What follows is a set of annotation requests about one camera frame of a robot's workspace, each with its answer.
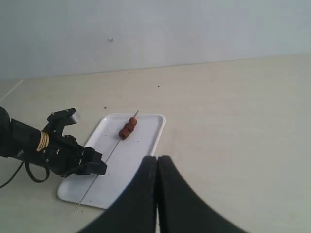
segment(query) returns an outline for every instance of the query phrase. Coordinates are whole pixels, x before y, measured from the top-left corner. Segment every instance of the sausage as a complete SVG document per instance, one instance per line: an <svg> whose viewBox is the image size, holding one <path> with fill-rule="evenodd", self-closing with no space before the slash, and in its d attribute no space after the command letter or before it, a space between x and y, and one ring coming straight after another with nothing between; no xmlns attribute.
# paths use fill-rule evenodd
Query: sausage
<svg viewBox="0 0 311 233"><path fill-rule="evenodd" d="M130 123L127 123L127 124L124 126L124 129L128 129L130 133L133 132L134 128L135 128L135 125L130 124Z"/></svg>
<svg viewBox="0 0 311 233"><path fill-rule="evenodd" d="M128 120L128 123L136 126L137 125L137 120L135 117L131 117L129 120Z"/></svg>
<svg viewBox="0 0 311 233"><path fill-rule="evenodd" d="M130 135L130 131L128 130L128 128L124 128L124 129L121 129L120 132L119 132L119 137L122 139L122 140L125 140L128 138L128 136Z"/></svg>

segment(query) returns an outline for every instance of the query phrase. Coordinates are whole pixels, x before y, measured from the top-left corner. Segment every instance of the white plastic tray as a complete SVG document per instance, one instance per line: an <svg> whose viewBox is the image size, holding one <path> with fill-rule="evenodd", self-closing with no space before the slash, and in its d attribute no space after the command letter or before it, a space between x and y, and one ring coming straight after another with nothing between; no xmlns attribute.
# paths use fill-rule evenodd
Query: white plastic tray
<svg viewBox="0 0 311 233"><path fill-rule="evenodd" d="M101 120L86 143L103 154L106 161L119 140L118 133L133 114L111 114ZM138 123L130 136L121 141L107 161L107 172L98 176L82 204L107 209L122 193L136 173L144 156L153 156L165 125L161 114L137 115ZM60 184L60 199L79 203L95 175L71 175Z"/></svg>

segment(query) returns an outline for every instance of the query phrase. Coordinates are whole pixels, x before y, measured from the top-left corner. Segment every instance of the white wall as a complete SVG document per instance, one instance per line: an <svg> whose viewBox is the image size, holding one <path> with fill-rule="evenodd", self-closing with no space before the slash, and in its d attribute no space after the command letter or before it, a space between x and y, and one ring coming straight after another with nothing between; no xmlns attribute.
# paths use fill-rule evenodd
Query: white wall
<svg viewBox="0 0 311 233"><path fill-rule="evenodd" d="M311 1L2 0L0 33L0 79L310 53Z"/></svg>

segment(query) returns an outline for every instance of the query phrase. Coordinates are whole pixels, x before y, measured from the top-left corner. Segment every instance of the beige table surface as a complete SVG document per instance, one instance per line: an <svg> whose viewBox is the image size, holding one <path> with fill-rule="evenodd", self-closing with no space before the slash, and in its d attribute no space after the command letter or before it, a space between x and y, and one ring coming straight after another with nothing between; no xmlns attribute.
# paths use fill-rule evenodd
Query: beige table surface
<svg viewBox="0 0 311 233"><path fill-rule="evenodd" d="M155 154L170 155L211 207L252 233L311 232L311 55L0 81L0 99L39 129L51 112L77 108L66 133L81 144L110 113L164 114ZM18 165L0 157L0 183ZM37 184L22 169L0 190L1 232L75 232L101 213L74 213L56 197L61 181Z"/></svg>

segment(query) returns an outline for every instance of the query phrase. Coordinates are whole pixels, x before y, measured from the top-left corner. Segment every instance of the gold tape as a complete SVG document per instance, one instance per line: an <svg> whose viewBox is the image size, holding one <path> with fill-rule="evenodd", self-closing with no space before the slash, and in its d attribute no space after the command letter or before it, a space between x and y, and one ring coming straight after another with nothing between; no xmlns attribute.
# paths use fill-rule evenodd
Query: gold tape
<svg viewBox="0 0 311 233"><path fill-rule="evenodd" d="M41 138L40 138L37 151L40 151L43 148L47 147L49 145L49 141L50 141L49 135L45 132L41 132Z"/></svg>

